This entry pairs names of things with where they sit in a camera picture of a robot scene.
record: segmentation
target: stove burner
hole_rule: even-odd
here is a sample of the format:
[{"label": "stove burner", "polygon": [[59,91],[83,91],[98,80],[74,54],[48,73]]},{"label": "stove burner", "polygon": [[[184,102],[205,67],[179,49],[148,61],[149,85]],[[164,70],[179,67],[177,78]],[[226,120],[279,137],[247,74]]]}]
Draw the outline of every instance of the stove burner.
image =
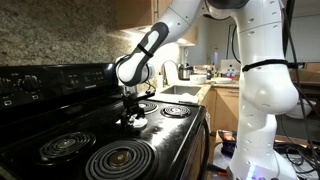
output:
[{"label": "stove burner", "polygon": [[152,179],[157,167],[156,150],[144,141],[115,141],[90,157],[86,175],[89,180]]},{"label": "stove burner", "polygon": [[139,107],[143,108],[145,114],[150,114],[158,109],[158,105],[146,101],[140,101]]},{"label": "stove burner", "polygon": [[191,111],[184,106],[168,106],[163,108],[160,113],[169,118],[185,118],[190,116]]},{"label": "stove burner", "polygon": [[43,162],[39,163],[52,165],[69,161],[94,143],[95,137],[89,133],[76,132],[59,136],[40,148],[40,158]]}]

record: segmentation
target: black stove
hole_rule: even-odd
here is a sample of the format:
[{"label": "black stove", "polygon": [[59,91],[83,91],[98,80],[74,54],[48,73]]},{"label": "black stove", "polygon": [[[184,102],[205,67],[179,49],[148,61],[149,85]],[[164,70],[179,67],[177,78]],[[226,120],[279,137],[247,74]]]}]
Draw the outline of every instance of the black stove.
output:
[{"label": "black stove", "polygon": [[1,96],[1,113],[11,118],[0,120],[0,166],[15,178],[187,176],[204,107],[145,99],[139,106],[147,125],[124,129],[116,123],[125,109],[113,64],[7,67],[1,72],[10,91]]}]

